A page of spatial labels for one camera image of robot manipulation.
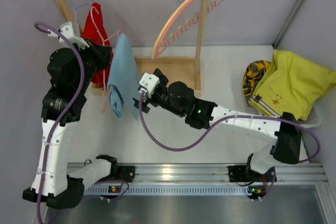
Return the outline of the light blue trousers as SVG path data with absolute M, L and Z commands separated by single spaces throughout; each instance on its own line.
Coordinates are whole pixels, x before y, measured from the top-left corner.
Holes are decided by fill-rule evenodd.
M 139 112 L 134 101 L 139 99 L 139 68 L 135 62 L 130 40 L 127 35 L 118 37 L 108 78 L 109 105 L 117 119 L 122 119 L 127 106 L 137 121 Z

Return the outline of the yellow-green trousers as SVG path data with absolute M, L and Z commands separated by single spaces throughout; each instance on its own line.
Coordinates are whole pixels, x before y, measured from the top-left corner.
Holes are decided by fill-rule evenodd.
M 335 87 L 335 71 L 287 50 L 273 52 L 247 104 L 263 115 L 307 120 L 314 103 Z

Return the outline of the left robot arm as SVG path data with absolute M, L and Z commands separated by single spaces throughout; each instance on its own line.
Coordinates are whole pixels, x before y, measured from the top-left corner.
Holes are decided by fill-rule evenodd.
M 88 46 L 77 45 L 54 51 L 47 66 L 51 87 L 43 98 L 41 112 L 43 139 L 37 174 L 23 199 L 44 202 L 50 208 L 76 207 L 85 189 L 102 179 L 117 175 L 117 159 L 98 155 L 85 167 L 67 172 L 71 140 L 86 102 L 85 92 L 100 70 L 110 66 L 112 48 L 86 39 Z

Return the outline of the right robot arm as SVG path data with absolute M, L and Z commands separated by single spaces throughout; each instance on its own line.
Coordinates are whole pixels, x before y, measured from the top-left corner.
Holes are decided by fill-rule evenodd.
M 247 158 L 245 174 L 264 175 L 278 164 L 296 165 L 300 162 L 301 136 L 293 115 L 284 113 L 281 117 L 257 116 L 227 109 L 215 102 L 199 99 L 194 90 L 185 83 L 168 83 L 160 69 L 144 73 L 139 81 L 140 98 L 134 101 L 147 135 L 161 148 L 171 152 L 183 152 L 194 148 L 216 126 L 233 132 L 243 133 L 267 143 L 260 151 Z M 201 130 L 203 135 L 193 144 L 183 148 L 168 147 L 160 143 L 149 131 L 143 115 L 149 112 L 148 105 L 161 107 L 184 118 L 190 127 Z

